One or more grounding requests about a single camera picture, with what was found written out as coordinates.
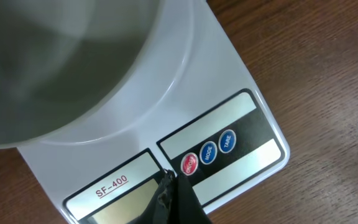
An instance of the on/off button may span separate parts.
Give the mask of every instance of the on/off button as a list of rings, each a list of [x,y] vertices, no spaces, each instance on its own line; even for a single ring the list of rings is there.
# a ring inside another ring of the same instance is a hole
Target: on/off button
[[[198,167],[198,158],[195,153],[186,154],[181,160],[180,169],[186,175],[194,174]]]

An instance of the digital kitchen scale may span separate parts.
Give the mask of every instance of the digital kitchen scale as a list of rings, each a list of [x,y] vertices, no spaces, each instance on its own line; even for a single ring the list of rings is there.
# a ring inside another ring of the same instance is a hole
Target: digital kitchen scale
[[[164,169],[206,213],[280,170],[290,150],[209,6],[165,1],[132,75],[84,118],[18,147],[69,223],[128,223]]]

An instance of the blue button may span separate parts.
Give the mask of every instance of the blue button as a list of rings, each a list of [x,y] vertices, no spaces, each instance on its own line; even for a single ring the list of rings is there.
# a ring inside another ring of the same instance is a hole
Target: blue button
[[[217,152],[215,142],[206,142],[200,150],[200,161],[205,165],[210,165],[216,159]]]
[[[229,153],[234,149],[236,145],[236,134],[233,130],[225,130],[219,138],[219,150],[223,153]]]

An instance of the black object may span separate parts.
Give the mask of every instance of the black object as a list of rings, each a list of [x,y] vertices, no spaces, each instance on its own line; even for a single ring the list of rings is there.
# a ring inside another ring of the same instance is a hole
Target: black object
[[[166,170],[143,214],[130,224],[210,224],[187,177]]]

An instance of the wooden table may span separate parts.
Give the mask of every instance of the wooden table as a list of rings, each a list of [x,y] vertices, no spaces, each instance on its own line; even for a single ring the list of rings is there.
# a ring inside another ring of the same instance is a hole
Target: wooden table
[[[211,0],[291,147],[281,172],[214,223],[358,223],[358,0]],[[65,221],[15,149],[0,151],[0,223]]]

